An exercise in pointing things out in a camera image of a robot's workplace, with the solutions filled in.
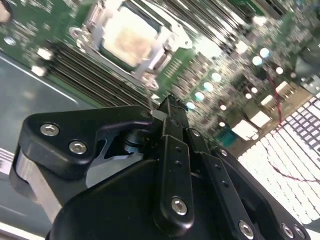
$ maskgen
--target black plastic bracket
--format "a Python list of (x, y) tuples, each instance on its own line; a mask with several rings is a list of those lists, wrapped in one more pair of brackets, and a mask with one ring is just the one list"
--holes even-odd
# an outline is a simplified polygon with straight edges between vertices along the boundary
[[(188, 128), (186, 133), (190, 141), (191, 159), (198, 162), (200, 173), (207, 179), (212, 196), (215, 196), (212, 199), (217, 200), (212, 205), (217, 204), (222, 213), (219, 216), (220, 228), (224, 230), (221, 232), (225, 234), (225, 239), (263, 240), (251, 222), (222, 161), (210, 154), (205, 139), (197, 130)], [(251, 229), (246, 233), (247, 236), (241, 231), (242, 223)]]
[[(305, 228), (227, 149), (217, 146), (211, 151), (211, 154), (222, 160), (251, 219), (255, 219), (254, 223), (267, 240), (290, 240), (292, 238), (310, 240)], [(304, 237), (295, 231), (297, 227), (302, 231)]]
[[(121, 106), (90, 110), (39, 113), (23, 122), (19, 146), (25, 156), (64, 179), (82, 178), (96, 157), (98, 140), (112, 142), (121, 131), (143, 129), (153, 122), (152, 115), (141, 106)], [(43, 124), (53, 124), (59, 133), (41, 133)], [(80, 141), (86, 151), (70, 151), (70, 143)]]
[(167, 98), (162, 108), (168, 117), (163, 120), (160, 138), (153, 219), (163, 232), (178, 237), (195, 220), (189, 148), (183, 142), (182, 124), (186, 125), (187, 114), (174, 98)]

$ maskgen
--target capacitor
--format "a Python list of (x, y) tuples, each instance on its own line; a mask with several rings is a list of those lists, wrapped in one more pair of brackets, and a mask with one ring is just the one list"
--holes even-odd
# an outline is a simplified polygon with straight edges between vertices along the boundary
[(220, 100), (220, 101), (218, 102), (218, 104), (219, 104), (219, 108), (220, 108), (222, 111), (227, 110), (227, 105), (225, 104), (224, 101)]

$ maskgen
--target red wire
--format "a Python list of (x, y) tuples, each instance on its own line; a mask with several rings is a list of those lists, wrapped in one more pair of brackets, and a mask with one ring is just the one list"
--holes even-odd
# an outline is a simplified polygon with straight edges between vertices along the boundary
[(269, 162), (269, 164), (271, 165), (271, 167), (272, 167), (278, 174), (282, 175), (282, 176), (285, 177), (285, 178), (292, 179), (292, 180), (299, 181), (299, 182), (303, 182), (303, 183), (320, 183), (320, 180), (319, 180), (319, 179), (307, 180), (307, 179), (300, 179), (300, 178), (296, 178), (296, 177), (294, 177), (294, 176), (286, 175), (286, 174), (282, 173), (278, 168), (276, 168), (275, 166), (273, 166), (270, 161), (268, 161), (268, 162)]
[(269, 75), (268, 79), (269, 79), (271, 86), (273, 87), (273, 90), (274, 90), (276, 107), (277, 107), (278, 115), (279, 115), (279, 127), (281, 128), (282, 127), (282, 110), (281, 110), (280, 96), (276, 90), (276, 84), (275, 84), (273, 77)]

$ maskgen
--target green motherboard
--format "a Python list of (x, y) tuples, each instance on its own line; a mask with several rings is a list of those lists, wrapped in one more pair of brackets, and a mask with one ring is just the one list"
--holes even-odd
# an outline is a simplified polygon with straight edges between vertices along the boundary
[[(12, 14), (0, 25), (0, 50), (8, 56), (35, 69), (44, 64), (39, 49), (51, 48), (56, 59), (44, 59), (50, 70), (41, 77), (96, 107), (112, 106), (107, 95), (114, 105), (135, 95), (138, 104), (155, 108), (174, 94), (189, 108), (191, 125), (226, 146), (239, 137), (256, 140), (268, 121), (281, 118), (277, 108), (285, 109), (300, 88), (319, 92), (318, 72), (309, 61), (317, 58), (317, 49), (308, 55), (313, 51), (308, 46), (320, 37), (317, 1), (1, 1)], [(110, 16), (101, 23), (107, 7), (116, 14), (106, 12)], [(95, 42), (100, 25), (105, 33)], [(166, 34), (170, 37), (157, 45)], [(155, 46), (161, 46), (161, 54), (137, 77)], [(309, 72), (297, 71), (299, 58)], [(99, 73), (99, 84), (93, 86), (88, 71)], [(107, 81), (114, 90), (104, 89)], [(150, 82), (156, 87), (148, 88)], [(257, 121), (258, 114), (266, 120)], [(236, 130), (242, 121), (255, 130), (243, 136)]]

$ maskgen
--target white connector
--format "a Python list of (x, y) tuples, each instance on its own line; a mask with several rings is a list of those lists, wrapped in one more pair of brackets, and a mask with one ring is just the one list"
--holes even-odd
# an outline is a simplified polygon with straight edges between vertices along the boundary
[(47, 69), (43, 66), (32, 66), (31, 72), (36, 74), (39, 77), (43, 77), (47, 73)]

